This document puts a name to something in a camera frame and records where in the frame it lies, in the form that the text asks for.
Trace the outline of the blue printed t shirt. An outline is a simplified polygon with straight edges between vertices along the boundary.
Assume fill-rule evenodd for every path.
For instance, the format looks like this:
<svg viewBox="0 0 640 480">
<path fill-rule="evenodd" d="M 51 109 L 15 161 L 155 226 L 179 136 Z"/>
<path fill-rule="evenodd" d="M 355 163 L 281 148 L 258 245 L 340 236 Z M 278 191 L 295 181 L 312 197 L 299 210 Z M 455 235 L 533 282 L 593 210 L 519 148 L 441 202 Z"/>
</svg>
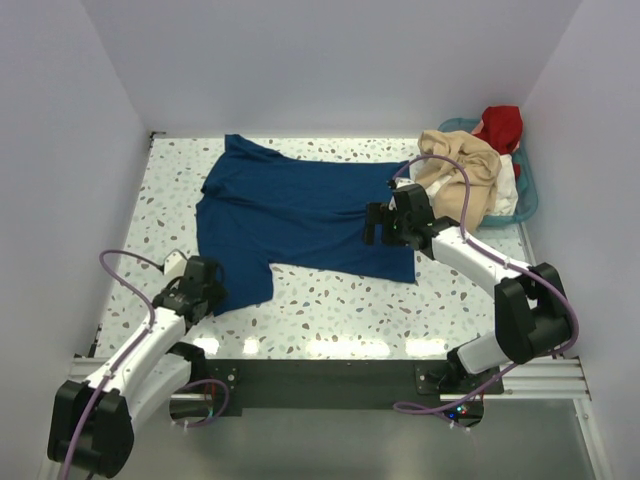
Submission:
<svg viewBox="0 0 640 480">
<path fill-rule="evenodd" d="M 412 250 L 362 240 L 367 204 L 389 201 L 400 167 L 297 160 L 226 136 L 196 206 L 198 252 L 222 265 L 228 292 L 215 314 L 270 301 L 274 263 L 413 283 Z"/>
</svg>

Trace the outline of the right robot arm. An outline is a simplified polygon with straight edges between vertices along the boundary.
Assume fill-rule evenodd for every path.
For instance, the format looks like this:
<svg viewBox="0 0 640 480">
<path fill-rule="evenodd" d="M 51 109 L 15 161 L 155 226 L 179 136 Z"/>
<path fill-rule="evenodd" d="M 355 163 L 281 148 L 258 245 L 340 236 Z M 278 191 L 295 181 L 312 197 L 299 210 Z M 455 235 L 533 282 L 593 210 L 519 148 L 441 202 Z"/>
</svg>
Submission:
<svg viewBox="0 0 640 480">
<path fill-rule="evenodd" d="M 367 205 L 363 240 L 371 245 L 376 239 L 454 268 L 494 302 L 492 331 L 454 348 L 443 366 L 428 373 L 438 390 L 469 392 L 504 363 L 523 365 L 575 341 L 575 314 L 557 270 L 512 260 L 458 221 L 436 217 L 422 187 L 395 184 L 391 202 Z"/>
</svg>

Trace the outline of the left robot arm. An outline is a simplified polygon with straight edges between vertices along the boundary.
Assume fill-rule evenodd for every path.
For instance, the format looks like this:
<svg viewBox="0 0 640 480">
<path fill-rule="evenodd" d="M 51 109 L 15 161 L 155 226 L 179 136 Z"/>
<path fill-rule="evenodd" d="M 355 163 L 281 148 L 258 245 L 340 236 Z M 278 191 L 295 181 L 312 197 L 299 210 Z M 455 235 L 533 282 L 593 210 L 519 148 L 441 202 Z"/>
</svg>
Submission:
<svg viewBox="0 0 640 480">
<path fill-rule="evenodd" d="M 65 381 L 56 392 L 47 457 L 59 463 L 61 479 L 73 468 L 89 476 L 117 475 L 136 430 L 175 392 L 203 388 L 205 398 L 221 401 L 198 426 L 213 422 L 229 405 L 231 383 L 211 377 L 204 350 L 183 340 L 225 299 L 222 265 L 174 250 L 158 268 L 168 282 L 142 300 L 148 313 L 140 326 L 93 373 Z"/>
</svg>

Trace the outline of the beige t shirt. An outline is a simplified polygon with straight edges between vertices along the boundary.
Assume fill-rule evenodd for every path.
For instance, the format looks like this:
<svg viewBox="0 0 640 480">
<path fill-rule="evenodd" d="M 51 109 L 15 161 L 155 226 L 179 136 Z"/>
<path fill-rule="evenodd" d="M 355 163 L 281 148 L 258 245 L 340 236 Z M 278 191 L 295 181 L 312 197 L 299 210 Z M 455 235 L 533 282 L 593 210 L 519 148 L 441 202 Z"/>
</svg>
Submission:
<svg viewBox="0 0 640 480">
<path fill-rule="evenodd" d="M 437 218 L 463 221 L 475 231 L 495 207 L 500 155 L 465 131 L 425 130 L 418 140 L 422 155 L 411 178 L 425 188 Z"/>
</svg>

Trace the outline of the white t shirt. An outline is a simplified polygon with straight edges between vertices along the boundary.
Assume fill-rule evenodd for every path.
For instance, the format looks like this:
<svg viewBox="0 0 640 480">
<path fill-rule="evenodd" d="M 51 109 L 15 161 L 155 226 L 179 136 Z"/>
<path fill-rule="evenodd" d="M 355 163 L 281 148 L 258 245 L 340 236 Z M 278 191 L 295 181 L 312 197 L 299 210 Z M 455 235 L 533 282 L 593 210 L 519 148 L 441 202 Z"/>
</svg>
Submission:
<svg viewBox="0 0 640 480">
<path fill-rule="evenodd" d="M 510 154 L 500 156 L 500 171 L 495 183 L 490 188 L 488 197 L 491 209 L 482 206 L 484 196 L 475 200 L 469 199 L 467 213 L 479 223 L 479 215 L 511 216 L 514 214 L 519 199 L 516 188 L 516 175 Z M 459 172 L 449 172 L 439 176 L 430 186 L 425 188 L 434 212 L 440 216 L 446 214 L 459 221 L 466 195 L 464 176 Z"/>
</svg>

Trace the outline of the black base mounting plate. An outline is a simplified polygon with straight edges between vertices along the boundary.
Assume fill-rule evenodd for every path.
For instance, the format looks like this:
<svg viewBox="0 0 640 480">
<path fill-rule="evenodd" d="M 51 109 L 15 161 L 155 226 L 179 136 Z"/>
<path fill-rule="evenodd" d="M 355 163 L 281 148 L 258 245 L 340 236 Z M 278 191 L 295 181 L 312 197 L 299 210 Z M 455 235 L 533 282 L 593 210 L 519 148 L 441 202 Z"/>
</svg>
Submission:
<svg viewBox="0 0 640 480">
<path fill-rule="evenodd" d="M 474 426 L 498 368 L 455 375 L 444 360 L 209 360 L 202 381 L 179 389 L 170 411 L 195 422 L 249 409 L 395 410 Z"/>
</svg>

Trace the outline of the teal laundry basket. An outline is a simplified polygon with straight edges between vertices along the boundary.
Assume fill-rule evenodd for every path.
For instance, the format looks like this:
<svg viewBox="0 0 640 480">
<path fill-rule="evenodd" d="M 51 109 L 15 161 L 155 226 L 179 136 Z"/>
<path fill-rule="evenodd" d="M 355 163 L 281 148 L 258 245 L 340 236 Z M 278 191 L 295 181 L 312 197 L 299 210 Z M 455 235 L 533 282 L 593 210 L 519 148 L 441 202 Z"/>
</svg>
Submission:
<svg viewBox="0 0 640 480">
<path fill-rule="evenodd" d="M 473 118 L 451 118 L 441 123 L 438 130 L 441 132 L 453 132 L 457 130 L 471 132 L 479 122 L 479 119 Z M 519 149 L 512 155 L 513 165 L 520 167 L 520 175 L 516 180 L 516 189 L 519 198 L 515 211 L 509 216 L 486 216 L 481 223 L 482 227 L 498 228 L 523 223 L 531 218 L 538 208 L 538 192 L 524 140 L 525 137 L 522 136 Z"/>
</svg>

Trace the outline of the red t shirt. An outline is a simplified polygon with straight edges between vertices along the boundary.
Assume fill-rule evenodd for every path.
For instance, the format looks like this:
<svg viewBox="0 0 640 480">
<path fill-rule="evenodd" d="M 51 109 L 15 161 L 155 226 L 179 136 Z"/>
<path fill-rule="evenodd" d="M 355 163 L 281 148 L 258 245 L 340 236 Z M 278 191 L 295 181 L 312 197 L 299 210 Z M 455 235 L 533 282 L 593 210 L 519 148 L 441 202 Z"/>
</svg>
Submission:
<svg viewBox="0 0 640 480">
<path fill-rule="evenodd" d="M 514 105 L 490 106 L 471 134 L 488 143 L 500 155 L 514 154 L 520 147 L 524 123 Z"/>
</svg>

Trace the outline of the aluminium frame rail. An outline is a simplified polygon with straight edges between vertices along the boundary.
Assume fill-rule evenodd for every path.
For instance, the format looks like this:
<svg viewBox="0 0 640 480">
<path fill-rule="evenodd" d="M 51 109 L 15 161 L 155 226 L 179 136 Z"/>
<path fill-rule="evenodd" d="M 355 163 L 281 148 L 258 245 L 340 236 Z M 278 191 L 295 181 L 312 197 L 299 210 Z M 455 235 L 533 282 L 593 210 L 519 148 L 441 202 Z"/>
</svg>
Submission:
<svg viewBox="0 0 640 480">
<path fill-rule="evenodd" d="M 204 333 L 191 340 L 202 348 L 209 359 L 266 359 L 273 353 L 289 360 L 442 360 L 448 342 L 440 337 L 414 338 L 402 335 L 395 344 L 389 340 L 332 340 L 305 338 L 301 344 L 293 342 L 280 347 L 271 340 L 257 337 L 235 339 L 230 344 Z M 579 360 L 541 358 L 518 366 L 502 378 L 501 393 L 486 392 L 485 397 L 513 400 L 585 400 L 589 391 Z"/>
</svg>

